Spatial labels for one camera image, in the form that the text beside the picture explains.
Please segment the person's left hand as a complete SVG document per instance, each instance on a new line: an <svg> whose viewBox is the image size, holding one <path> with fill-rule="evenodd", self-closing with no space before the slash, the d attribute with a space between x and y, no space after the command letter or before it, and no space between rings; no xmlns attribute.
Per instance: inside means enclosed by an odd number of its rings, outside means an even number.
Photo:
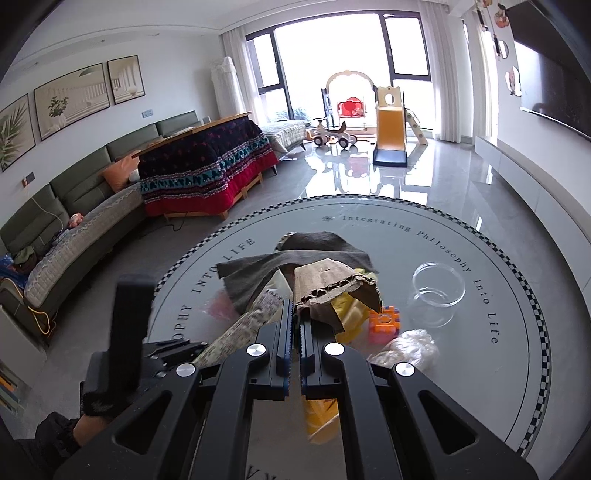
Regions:
<svg viewBox="0 0 591 480"><path fill-rule="evenodd" d="M72 430L76 443L83 447L95 436L105 430L111 421L100 416L82 415Z"/></svg>

